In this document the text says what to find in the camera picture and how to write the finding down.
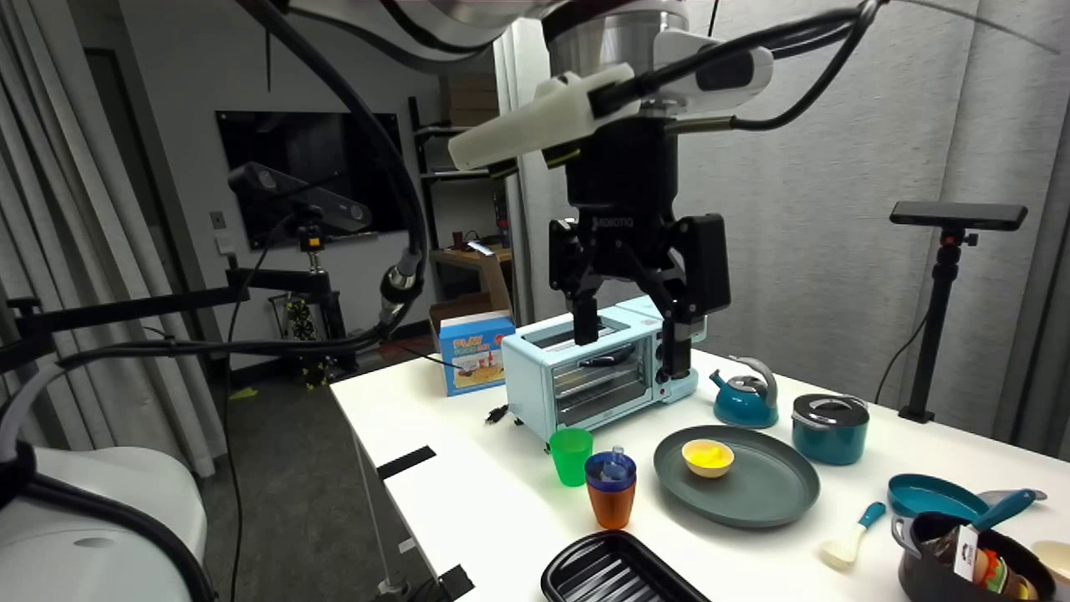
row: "blue box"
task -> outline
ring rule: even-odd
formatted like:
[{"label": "blue box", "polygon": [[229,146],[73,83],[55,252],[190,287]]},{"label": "blue box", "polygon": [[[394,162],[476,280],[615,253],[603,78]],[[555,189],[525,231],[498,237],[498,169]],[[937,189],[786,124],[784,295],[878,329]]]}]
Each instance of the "blue box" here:
[{"label": "blue box", "polygon": [[437,354],[449,394],[498,389],[505,383],[502,337],[514,326],[502,315],[465,315],[440,321]]}]

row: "gray plate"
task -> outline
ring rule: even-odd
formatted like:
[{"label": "gray plate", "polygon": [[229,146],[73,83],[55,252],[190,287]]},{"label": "gray plate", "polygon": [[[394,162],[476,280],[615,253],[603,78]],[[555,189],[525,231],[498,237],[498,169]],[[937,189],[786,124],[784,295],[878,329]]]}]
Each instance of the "gray plate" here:
[{"label": "gray plate", "polygon": [[[694,479],[682,461],[682,446],[717,438],[737,452],[737,466],[721,479]],[[745,529],[772,533],[793,525],[819,495],[814,466],[790,446],[745,428],[682,428],[657,450],[661,490],[691,513]]]}]

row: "television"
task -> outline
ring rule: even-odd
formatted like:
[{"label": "television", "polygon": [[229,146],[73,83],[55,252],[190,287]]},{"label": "television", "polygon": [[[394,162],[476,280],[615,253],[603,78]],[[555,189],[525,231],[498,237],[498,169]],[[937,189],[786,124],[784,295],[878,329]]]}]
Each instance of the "television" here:
[{"label": "television", "polygon": [[[397,117],[376,121],[400,146]],[[309,223],[318,223],[326,241],[404,231],[352,114],[221,111],[216,132],[255,252],[294,246]]]}]

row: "light stand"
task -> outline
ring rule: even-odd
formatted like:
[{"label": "light stand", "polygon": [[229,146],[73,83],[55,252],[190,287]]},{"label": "light stand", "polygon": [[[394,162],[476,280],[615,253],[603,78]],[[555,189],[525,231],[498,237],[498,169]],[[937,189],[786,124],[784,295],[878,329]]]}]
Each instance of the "light stand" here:
[{"label": "light stand", "polygon": [[926,310],[922,350],[917,358],[908,402],[898,408],[898,418],[934,421],[929,384],[934,384],[934,372],[937,372],[937,350],[939,350],[949,284],[960,275],[964,246],[971,246],[971,247],[975,246],[975,236],[966,236],[966,227],[975,227],[975,231],[1017,231],[1022,223],[1022,217],[1028,217],[1028,209],[1019,209],[1019,203],[898,201],[892,209],[892,223],[944,227],[939,231],[939,247],[937,247],[937,266],[934,266],[934,295],[929,295],[929,310]]}]

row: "cup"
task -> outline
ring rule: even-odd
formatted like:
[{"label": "cup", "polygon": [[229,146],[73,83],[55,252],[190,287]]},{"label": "cup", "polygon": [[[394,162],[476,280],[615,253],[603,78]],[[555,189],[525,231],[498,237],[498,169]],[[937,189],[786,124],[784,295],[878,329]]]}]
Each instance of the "cup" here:
[{"label": "cup", "polygon": [[560,428],[548,438],[548,454],[555,459],[560,481],[577,490],[584,481],[584,461],[593,459],[594,438],[584,428]]},{"label": "cup", "polygon": [[621,452],[598,452],[584,466],[594,522],[621,533],[632,520],[637,461]]}]

